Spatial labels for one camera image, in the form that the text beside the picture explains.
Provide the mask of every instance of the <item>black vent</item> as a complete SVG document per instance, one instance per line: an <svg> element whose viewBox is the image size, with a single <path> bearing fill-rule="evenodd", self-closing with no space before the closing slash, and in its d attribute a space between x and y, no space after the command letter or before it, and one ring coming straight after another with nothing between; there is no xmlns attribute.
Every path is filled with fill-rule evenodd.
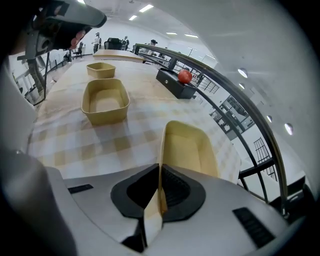
<svg viewBox="0 0 320 256"><path fill-rule="evenodd" d="M75 194L75 193L79 193L82 191L86 191L86 190L90 190L93 189L94 187L91 186L90 184L85 184L85 185L81 185L81 186L74 186L74 187L69 187L68 190L70 192L70 194Z"/></svg>
<svg viewBox="0 0 320 256"><path fill-rule="evenodd" d="M248 208L235 209L233 213L258 248L275 238Z"/></svg>
<svg viewBox="0 0 320 256"><path fill-rule="evenodd" d="M172 172L162 171L162 187L168 209L182 203L190 195L190 186Z"/></svg>

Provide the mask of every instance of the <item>metal rod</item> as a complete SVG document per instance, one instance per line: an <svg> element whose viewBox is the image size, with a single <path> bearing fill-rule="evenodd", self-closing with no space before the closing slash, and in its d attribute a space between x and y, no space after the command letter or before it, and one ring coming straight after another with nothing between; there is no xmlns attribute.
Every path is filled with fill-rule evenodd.
<svg viewBox="0 0 320 256"><path fill-rule="evenodd" d="M257 157L258 157L259 161L262 159L262 157L261 157L261 148L260 147L257 150Z"/></svg>
<svg viewBox="0 0 320 256"><path fill-rule="evenodd" d="M169 66L167 67L168 70L173 70L177 64L177 59L176 58L171 58L170 62L169 62Z"/></svg>
<svg viewBox="0 0 320 256"><path fill-rule="evenodd" d="M143 56L143 57L148 56L148 57L154 58L154 59L162 61L162 62L168 62L168 63L170 62L169 60L165 60L164 58L159 58L157 56L151 56L151 55L148 55L148 54L142 53L142 52L139 52L138 55Z"/></svg>
<svg viewBox="0 0 320 256"><path fill-rule="evenodd" d="M275 164L274 159L270 158L270 159L258 164L256 167L251 167L246 170L240 171L238 178L241 179L241 178L251 176L253 174L256 174L258 172L261 172L261 171L273 166L274 164Z"/></svg>
<svg viewBox="0 0 320 256"><path fill-rule="evenodd" d="M210 84L211 84L211 81L210 81L210 83L208 83L208 85L206 86L206 88L204 90L206 90Z"/></svg>
<svg viewBox="0 0 320 256"><path fill-rule="evenodd" d="M160 65L160 66L162 66L163 68L168 68L166 65L164 65L164 64L162 64L162 63L159 63L158 61L156 61L155 59L152 59L152 57L151 56L149 56L149 55L147 55L146 56L146 54L141 54L141 53L139 53L138 54L138 56L142 56L142 57L144 57L145 59L148 59L148 60L150 60L150 61L152 61L153 63L155 63L155 64L158 64L158 65Z"/></svg>
<svg viewBox="0 0 320 256"><path fill-rule="evenodd" d="M244 188L246 191L249 191L249 189L248 189L248 186L247 186L247 183L246 183L245 179L244 179L244 178L241 178L241 179L240 179L240 181L241 181L241 183L242 183L242 185L243 185L243 188Z"/></svg>
<svg viewBox="0 0 320 256"><path fill-rule="evenodd" d="M277 179L277 175L276 175L276 172L275 172L275 168L272 166L272 169L273 169L273 173L274 173L274 177L275 177L275 181L277 182L278 179Z"/></svg>
<svg viewBox="0 0 320 256"><path fill-rule="evenodd" d="M140 47L139 46L136 46L135 47L135 50L134 50L134 54L135 55L138 55L139 54L139 50L140 50Z"/></svg>
<svg viewBox="0 0 320 256"><path fill-rule="evenodd" d="M267 147L266 147L266 145L265 145L264 143L263 143L263 151L264 151L264 153L265 153L266 155L269 156L269 152L268 152Z"/></svg>
<svg viewBox="0 0 320 256"><path fill-rule="evenodd" d="M262 175L261 175L260 171L257 174L258 174L258 177L259 177L259 180L260 180L260 184L261 184L261 187L262 187L264 200L265 200L266 203L268 203L268 195L267 195L264 179L262 178Z"/></svg>
<svg viewBox="0 0 320 256"><path fill-rule="evenodd" d="M260 195L258 195L258 194L256 194L256 193L254 193L254 192L252 192L252 191L249 191L249 193L250 193L251 195L255 196L256 198L259 198L259 199L260 199L260 200L262 200L262 201L264 201L264 200L265 200L262 196L260 196Z"/></svg>

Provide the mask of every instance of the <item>checkered tablecloth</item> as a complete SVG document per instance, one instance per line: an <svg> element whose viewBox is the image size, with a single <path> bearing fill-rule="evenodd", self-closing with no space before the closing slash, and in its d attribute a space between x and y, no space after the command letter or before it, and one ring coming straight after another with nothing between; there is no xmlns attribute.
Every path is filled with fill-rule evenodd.
<svg viewBox="0 0 320 256"><path fill-rule="evenodd" d="M115 78L126 87L127 118L92 126L81 111L88 76L86 65L74 64L49 93L29 138L28 153L60 170L64 179L119 172L157 162L162 133L170 120L194 125L209 136L222 179L237 183L241 160L225 133L194 99L176 99L156 80L158 70L129 61L116 66Z"/></svg>

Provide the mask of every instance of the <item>red tomato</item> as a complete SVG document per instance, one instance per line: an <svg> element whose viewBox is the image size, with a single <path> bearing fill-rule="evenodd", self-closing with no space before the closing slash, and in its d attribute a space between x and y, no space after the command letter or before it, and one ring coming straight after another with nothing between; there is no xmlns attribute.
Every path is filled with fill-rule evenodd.
<svg viewBox="0 0 320 256"><path fill-rule="evenodd" d="M178 79L181 83L187 84L192 80L192 74L188 70L181 70L178 74Z"/></svg>

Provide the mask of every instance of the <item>white ceiling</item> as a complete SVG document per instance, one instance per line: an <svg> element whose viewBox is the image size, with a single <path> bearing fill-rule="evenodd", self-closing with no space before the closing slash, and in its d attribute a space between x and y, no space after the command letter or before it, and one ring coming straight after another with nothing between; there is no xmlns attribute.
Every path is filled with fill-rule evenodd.
<svg viewBox="0 0 320 256"><path fill-rule="evenodd" d="M133 0L84 0L87 5L95 7L103 11L108 20L121 21L130 23L131 25L137 25L162 36L173 39L182 40L191 43L201 43L198 38L188 37L185 34L196 35L180 21L175 19L168 13L153 7L145 12L139 12L148 3ZM129 21L132 15L136 15L133 21ZM168 35L166 32L176 32L177 35Z"/></svg>

